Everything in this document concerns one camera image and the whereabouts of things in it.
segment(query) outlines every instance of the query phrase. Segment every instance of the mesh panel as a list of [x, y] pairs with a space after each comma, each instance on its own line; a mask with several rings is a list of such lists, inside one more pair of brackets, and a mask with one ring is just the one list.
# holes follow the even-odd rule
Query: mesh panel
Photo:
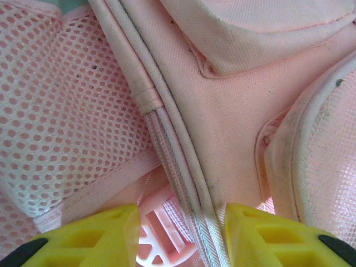
[[35, 235], [40, 234], [31, 218], [0, 190], [0, 260]]
[[152, 146], [90, 9], [0, 14], [1, 187], [35, 217]]
[[356, 71], [327, 97], [299, 164], [308, 224], [356, 247]]

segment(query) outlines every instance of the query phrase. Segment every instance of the pink backpack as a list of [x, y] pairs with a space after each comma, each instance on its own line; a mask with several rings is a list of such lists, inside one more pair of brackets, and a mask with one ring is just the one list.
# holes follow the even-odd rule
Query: pink backpack
[[227, 202], [356, 248], [353, 0], [89, 4], [0, 1], [0, 258], [131, 202], [142, 266], [229, 266]]

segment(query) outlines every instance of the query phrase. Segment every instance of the black plastic part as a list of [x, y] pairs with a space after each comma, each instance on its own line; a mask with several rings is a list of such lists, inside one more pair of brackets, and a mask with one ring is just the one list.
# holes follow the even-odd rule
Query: black plastic part
[[318, 238], [340, 258], [352, 267], [356, 267], [356, 250], [352, 246], [340, 239], [328, 235], [319, 235]]
[[39, 238], [19, 246], [0, 261], [0, 267], [20, 267], [34, 256], [47, 242], [48, 239]]

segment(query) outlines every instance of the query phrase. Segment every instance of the pink plastic buckle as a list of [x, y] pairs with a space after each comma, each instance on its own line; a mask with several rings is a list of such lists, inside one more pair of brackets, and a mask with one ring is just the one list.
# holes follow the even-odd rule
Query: pink plastic buckle
[[[177, 266], [190, 258], [196, 251], [195, 244], [184, 241], [163, 207], [163, 203], [173, 194], [174, 192], [172, 187], [167, 185], [158, 193], [145, 200], [140, 206], [141, 236], [139, 239], [139, 253], [137, 254], [136, 261], [143, 267]], [[147, 219], [147, 214], [151, 211], [156, 214], [159, 222], [164, 228], [164, 231], [167, 233], [175, 248], [175, 250], [169, 254], [165, 251], [162, 243], [157, 238], [157, 234], [155, 233], [152, 225]], [[140, 245], [151, 245], [152, 248], [149, 252], [146, 251], [145, 253], [142, 253], [141, 247], [143, 246]]]

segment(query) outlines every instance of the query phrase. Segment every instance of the yellow plastic piece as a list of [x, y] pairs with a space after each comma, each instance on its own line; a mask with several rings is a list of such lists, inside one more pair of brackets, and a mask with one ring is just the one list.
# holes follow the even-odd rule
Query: yellow plastic piece
[[140, 214], [130, 204], [36, 236], [47, 238], [23, 267], [133, 267], [140, 237]]
[[231, 267], [349, 267], [319, 235], [332, 234], [240, 204], [227, 204]]

